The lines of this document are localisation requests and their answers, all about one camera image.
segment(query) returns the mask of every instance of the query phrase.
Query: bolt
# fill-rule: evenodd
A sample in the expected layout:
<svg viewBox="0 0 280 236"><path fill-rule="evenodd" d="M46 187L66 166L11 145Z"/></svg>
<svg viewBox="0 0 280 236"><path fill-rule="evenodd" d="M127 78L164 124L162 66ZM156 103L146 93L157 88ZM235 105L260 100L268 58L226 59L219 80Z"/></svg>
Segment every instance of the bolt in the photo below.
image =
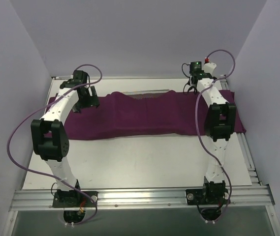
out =
<svg viewBox="0 0 280 236"><path fill-rule="evenodd" d="M94 202L96 202L96 201L97 201L97 196L92 195L92 196L91 196L91 198L92 198L92 200L93 200Z"/></svg>
<svg viewBox="0 0 280 236"><path fill-rule="evenodd" d="M193 194L192 193L188 193L187 194L187 199L190 200L190 201L193 200Z"/></svg>

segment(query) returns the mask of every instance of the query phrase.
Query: white tabletop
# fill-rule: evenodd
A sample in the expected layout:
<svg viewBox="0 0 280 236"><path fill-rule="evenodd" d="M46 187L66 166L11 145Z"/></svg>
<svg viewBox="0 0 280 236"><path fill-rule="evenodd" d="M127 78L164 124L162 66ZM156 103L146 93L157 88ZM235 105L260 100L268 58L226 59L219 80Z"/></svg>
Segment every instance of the white tabletop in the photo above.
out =
<svg viewBox="0 0 280 236"><path fill-rule="evenodd" d="M63 81L54 80L50 96ZM181 92L187 79L106 79L95 85L98 96L114 91L171 89ZM209 139L203 137L205 144ZM133 136L108 140L70 140L68 160L81 188L157 188L202 186L208 155L196 136L175 134ZM29 167L50 173L33 153ZM251 185L237 135L226 149L225 169L232 185ZM50 189L54 179L27 173L23 189Z"/></svg>

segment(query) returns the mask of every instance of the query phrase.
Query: white wall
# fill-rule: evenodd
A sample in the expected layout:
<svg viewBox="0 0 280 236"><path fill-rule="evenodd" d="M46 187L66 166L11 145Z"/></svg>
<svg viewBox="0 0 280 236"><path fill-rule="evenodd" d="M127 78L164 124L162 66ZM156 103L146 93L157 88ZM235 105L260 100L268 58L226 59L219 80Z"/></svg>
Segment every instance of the white wall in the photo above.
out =
<svg viewBox="0 0 280 236"><path fill-rule="evenodd" d="M230 79L258 175L280 219L280 0L268 0Z"/></svg>
<svg viewBox="0 0 280 236"><path fill-rule="evenodd" d="M236 56L266 0L11 1L51 75L94 63L105 76L176 78L214 49ZM228 56L213 59L217 73L230 68Z"/></svg>
<svg viewBox="0 0 280 236"><path fill-rule="evenodd" d="M6 140L18 122L44 104L50 78L38 50L11 3L0 0L0 234L23 172L6 155ZM29 126L13 142L13 155L27 164L31 154Z"/></svg>

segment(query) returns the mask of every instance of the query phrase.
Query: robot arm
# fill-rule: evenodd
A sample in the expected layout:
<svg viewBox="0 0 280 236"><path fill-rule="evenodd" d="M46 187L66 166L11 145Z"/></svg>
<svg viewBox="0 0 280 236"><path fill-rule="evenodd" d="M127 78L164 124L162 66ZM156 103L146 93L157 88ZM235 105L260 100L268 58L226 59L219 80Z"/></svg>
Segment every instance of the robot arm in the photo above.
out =
<svg viewBox="0 0 280 236"><path fill-rule="evenodd" d="M52 105L41 119L33 120L31 123L31 136L33 149L40 155L50 167L53 175L59 177L66 183L80 188L78 180L74 177L67 154L69 151L69 140L63 124L71 110L80 112L80 109L99 106L99 100L94 86L91 87L92 95L86 87L80 87L64 96L74 86L85 84L87 73L76 70L71 79L63 82L60 86L57 99L63 98ZM57 194L60 201L80 201L80 194L70 189L57 180Z"/></svg>
<svg viewBox="0 0 280 236"><path fill-rule="evenodd" d="M188 84L194 88L194 92L203 91L211 86L214 81L212 73L216 65L206 61L202 68L200 61L191 62L190 79ZM223 98L220 91L212 86L202 93L209 109L206 116L204 129L211 145L208 151L218 158L222 166L225 161L225 151L231 134L234 132L236 106ZM209 156L208 169L204 177L202 190L193 192L195 205L222 205L226 202L224 174L219 163ZM215 210L215 219L220 214L220 208Z"/></svg>

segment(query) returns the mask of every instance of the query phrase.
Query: purple cloth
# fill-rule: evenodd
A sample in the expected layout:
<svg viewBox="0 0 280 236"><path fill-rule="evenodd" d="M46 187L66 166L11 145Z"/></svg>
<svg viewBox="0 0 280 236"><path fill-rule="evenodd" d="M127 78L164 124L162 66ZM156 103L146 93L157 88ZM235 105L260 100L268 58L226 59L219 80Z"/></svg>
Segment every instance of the purple cloth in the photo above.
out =
<svg viewBox="0 0 280 236"><path fill-rule="evenodd" d="M234 103L234 93L221 90L222 96ZM100 106L83 109L82 113L70 112L65 130L72 140L97 140L134 135L179 134L197 135L194 110L197 95L169 91L159 97L134 99L120 92L100 97ZM207 104L199 104L199 127L204 135ZM244 133L238 112L235 132Z"/></svg>

